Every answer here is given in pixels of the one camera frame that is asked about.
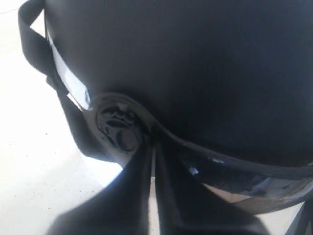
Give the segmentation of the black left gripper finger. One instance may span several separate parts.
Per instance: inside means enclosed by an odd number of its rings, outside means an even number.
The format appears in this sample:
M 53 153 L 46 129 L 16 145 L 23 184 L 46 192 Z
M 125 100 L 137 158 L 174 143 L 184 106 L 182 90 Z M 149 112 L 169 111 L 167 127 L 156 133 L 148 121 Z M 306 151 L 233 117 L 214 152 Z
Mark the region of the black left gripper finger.
M 285 235 L 313 235 L 313 200 L 306 201 Z

